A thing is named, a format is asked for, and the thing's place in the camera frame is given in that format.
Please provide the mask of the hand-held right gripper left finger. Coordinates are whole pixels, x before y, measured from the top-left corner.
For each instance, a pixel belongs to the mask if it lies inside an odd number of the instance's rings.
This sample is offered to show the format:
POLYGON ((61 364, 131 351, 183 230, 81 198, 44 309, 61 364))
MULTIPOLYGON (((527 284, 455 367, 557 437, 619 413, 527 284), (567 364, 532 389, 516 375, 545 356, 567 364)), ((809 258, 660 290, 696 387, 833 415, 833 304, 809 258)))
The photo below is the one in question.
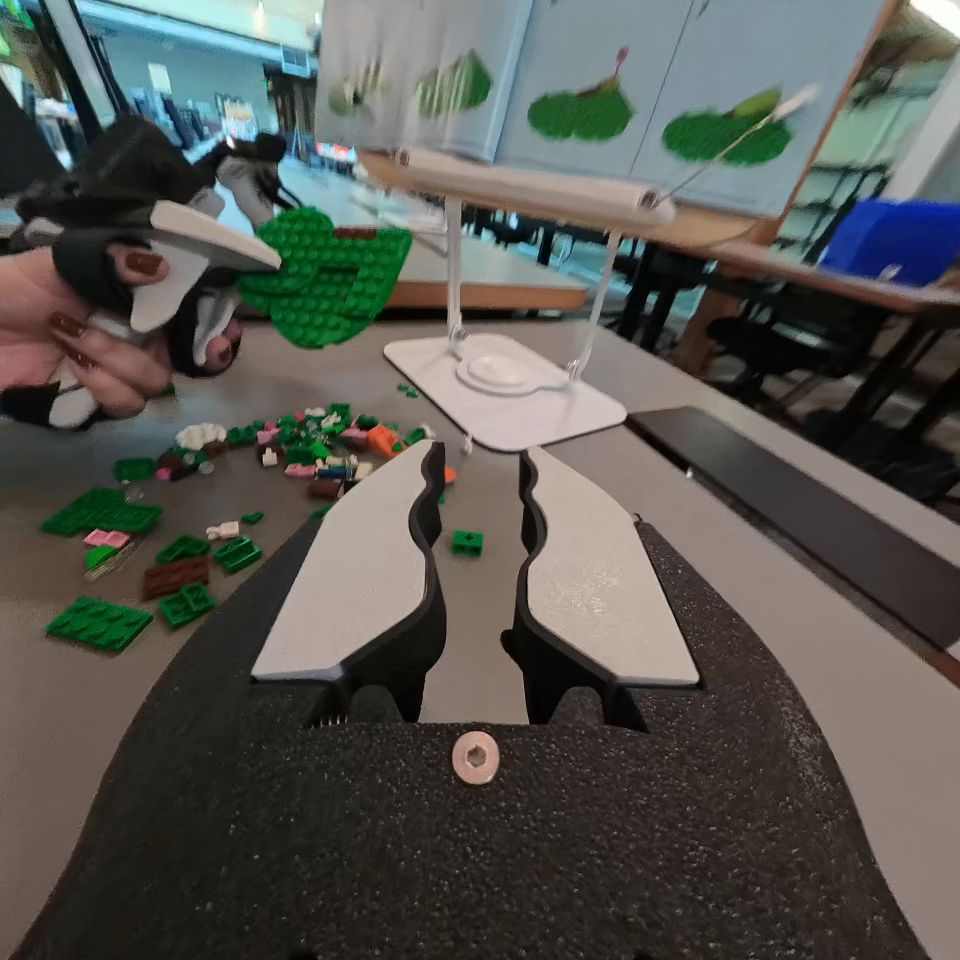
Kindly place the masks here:
POLYGON ((447 640, 433 547, 442 532, 446 449, 422 439, 341 498, 315 535, 250 671, 253 686, 318 691, 318 715, 347 716, 383 688, 420 720, 447 640))

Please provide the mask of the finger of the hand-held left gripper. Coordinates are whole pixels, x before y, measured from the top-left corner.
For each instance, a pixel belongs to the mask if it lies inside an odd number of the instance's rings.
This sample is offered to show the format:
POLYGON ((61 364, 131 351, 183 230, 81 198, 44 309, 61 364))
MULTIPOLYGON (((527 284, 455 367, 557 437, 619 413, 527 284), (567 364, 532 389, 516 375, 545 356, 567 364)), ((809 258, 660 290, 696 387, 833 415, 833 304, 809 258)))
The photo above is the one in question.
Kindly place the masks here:
POLYGON ((239 273, 275 273, 282 256, 257 237, 194 208, 159 200, 150 210, 150 246, 172 267, 181 261, 239 273))

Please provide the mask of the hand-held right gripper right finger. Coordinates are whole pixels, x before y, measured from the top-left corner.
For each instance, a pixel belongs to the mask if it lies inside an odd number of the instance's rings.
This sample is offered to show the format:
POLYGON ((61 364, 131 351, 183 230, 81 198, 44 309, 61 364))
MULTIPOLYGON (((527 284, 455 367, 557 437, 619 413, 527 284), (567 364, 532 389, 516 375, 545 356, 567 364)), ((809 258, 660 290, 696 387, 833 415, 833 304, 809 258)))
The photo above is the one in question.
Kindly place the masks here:
POLYGON ((521 453, 518 476, 526 558, 501 643, 529 722, 547 724, 571 690, 586 689, 604 723, 643 726, 635 691, 701 688, 640 522, 543 448, 521 453))

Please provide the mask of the green lego plate assembly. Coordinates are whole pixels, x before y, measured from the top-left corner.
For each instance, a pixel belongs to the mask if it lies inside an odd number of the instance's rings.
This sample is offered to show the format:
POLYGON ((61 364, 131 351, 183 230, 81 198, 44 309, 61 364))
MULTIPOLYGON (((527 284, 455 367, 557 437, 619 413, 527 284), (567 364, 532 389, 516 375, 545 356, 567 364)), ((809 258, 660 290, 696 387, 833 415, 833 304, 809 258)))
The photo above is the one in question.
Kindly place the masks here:
POLYGON ((236 290, 284 339, 310 351, 348 342, 378 318, 413 246, 408 229, 336 226, 306 206, 276 214, 256 237, 280 255, 280 269, 244 273, 236 290))

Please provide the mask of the pile of loose lego pieces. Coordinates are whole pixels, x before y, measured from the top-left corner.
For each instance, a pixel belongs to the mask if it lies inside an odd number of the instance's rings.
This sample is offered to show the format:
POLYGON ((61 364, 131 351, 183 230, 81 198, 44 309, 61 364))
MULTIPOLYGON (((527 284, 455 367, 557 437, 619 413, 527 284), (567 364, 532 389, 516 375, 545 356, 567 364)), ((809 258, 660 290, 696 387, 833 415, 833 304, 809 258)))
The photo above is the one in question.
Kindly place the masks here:
MULTIPOLYGON (((316 501, 309 518, 321 520, 343 496, 372 476, 378 462, 358 457, 374 455, 368 449, 367 430, 380 424, 398 435, 396 424, 360 414, 349 420, 335 416, 322 420, 322 410, 299 412, 279 422, 255 421, 224 430, 216 424, 206 433, 206 449, 175 444, 157 459, 140 458, 114 464, 114 487, 96 486, 77 497, 62 510, 43 521, 41 531, 82 543, 84 576, 92 583, 120 564, 129 553, 145 543, 163 526, 162 505, 133 499, 132 487, 144 481, 166 485, 193 476, 212 475, 219 484, 227 474, 217 466, 216 455, 237 464, 233 451, 256 450, 263 471, 286 476, 285 490, 302 490, 302 500, 316 501)), ((420 424, 406 436, 422 429, 423 440, 434 440, 435 432, 420 424)), ((217 600, 210 593, 210 573, 220 570, 234 576, 264 557, 258 541, 251 537, 265 517, 274 519, 277 507, 240 513, 225 506, 214 514, 216 523, 205 526, 203 534, 178 531, 164 543, 144 568, 140 583, 140 606, 110 602, 102 597, 81 595, 46 627, 54 638, 77 642, 109 654, 126 650, 159 618, 172 630, 180 630, 215 610, 217 600)))

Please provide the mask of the person's left hand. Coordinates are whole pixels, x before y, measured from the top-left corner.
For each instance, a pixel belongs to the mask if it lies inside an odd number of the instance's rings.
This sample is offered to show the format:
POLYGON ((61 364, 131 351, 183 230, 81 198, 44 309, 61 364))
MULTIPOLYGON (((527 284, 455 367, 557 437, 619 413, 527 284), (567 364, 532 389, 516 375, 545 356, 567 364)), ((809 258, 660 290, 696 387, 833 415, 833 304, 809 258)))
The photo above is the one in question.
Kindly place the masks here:
POLYGON ((57 430, 138 416, 172 381, 171 346, 126 342, 90 317, 169 270, 147 246, 91 231, 3 256, 2 416, 57 430))

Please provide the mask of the orange brick separator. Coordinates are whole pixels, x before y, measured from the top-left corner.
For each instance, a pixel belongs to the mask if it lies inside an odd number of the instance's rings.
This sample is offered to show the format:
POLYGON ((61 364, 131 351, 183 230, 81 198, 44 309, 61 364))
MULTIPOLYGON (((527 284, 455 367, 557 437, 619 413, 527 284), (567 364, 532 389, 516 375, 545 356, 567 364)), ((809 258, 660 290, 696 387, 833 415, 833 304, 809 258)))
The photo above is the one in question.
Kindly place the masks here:
POLYGON ((408 438, 402 438, 393 428, 383 423, 366 430, 367 448, 387 460, 399 456, 425 438, 426 433, 421 428, 414 430, 408 438))

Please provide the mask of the white book stand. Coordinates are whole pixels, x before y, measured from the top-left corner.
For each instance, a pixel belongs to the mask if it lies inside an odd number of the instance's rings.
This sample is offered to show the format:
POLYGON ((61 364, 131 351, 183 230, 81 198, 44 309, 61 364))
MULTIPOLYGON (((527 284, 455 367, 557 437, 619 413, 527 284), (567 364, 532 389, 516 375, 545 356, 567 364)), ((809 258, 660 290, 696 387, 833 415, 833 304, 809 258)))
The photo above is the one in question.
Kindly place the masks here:
POLYGON ((402 147, 360 149, 379 185, 444 201, 447 332, 383 349, 403 378, 486 450, 522 452, 622 425, 622 403, 584 380, 621 240, 651 240, 690 251, 762 235, 771 214, 751 217, 678 201, 673 191, 583 175, 548 174, 402 147), (559 224, 605 231, 606 262, 588 324, 565 366, 501 334, 469 332, 462 311, 464 203, 514 210, 559 224))

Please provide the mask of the grey desk with wooden edge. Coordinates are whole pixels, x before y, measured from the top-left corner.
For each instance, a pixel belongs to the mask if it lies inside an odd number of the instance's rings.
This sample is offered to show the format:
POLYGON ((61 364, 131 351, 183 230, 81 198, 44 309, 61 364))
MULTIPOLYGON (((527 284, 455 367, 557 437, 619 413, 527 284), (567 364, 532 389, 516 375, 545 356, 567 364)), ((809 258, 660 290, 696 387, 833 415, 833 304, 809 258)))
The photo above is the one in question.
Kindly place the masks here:
MULTIPOLYGON (((446 310, 448 262, 440 236, 414 234, 388 300, 389 309, 446 310)), ((575 278, 510 248, 462 237, 461 307, 468 310, 558 310, 584 306, 587 288, 575 278)))

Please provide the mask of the wooden desk with black legs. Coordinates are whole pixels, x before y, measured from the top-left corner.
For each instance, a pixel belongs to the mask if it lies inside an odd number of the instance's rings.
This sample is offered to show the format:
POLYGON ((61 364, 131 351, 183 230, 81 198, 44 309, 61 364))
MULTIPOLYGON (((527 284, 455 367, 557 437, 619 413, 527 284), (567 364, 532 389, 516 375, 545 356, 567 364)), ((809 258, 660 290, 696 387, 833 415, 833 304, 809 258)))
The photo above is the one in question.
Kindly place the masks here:
POLYGON ((958 367, 904 426, 876 422, 919 362, 958 335, 957 273, 952 286, 917 288, 806 266, 745 241, 704 255, 715 267, 689 278, 705 289, 707 316, 688 323, 672 357, 677 367, 702 378, 715 354, 739 360, 723 390, 788 426, 788 408, 801 396, 863 374, 839 410, 806 416, 798 426, 804 438, 919 499, 958 488, 958 453, 930 440, 958 413, 958 367))

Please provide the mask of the stack of blue bins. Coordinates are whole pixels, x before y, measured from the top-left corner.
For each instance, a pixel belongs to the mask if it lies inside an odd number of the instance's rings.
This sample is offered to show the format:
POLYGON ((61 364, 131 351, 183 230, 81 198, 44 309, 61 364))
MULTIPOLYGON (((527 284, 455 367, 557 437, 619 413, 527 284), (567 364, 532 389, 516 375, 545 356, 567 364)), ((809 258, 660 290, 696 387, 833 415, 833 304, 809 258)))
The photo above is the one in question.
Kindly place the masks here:
POLYGON ((839 223, 822 269, 868 280, 923 287, 959 255, 959 203, 865 198, 839 223))

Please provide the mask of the open instruction booklet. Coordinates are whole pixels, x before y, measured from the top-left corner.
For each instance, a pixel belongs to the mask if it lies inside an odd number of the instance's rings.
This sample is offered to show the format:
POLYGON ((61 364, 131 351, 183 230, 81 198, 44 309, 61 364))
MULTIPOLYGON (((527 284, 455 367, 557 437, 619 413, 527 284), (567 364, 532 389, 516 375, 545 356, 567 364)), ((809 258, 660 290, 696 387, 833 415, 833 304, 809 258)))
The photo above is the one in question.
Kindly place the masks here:
POLYGON ((786 212, 879 1, 325 2, 314 134, 786 212))

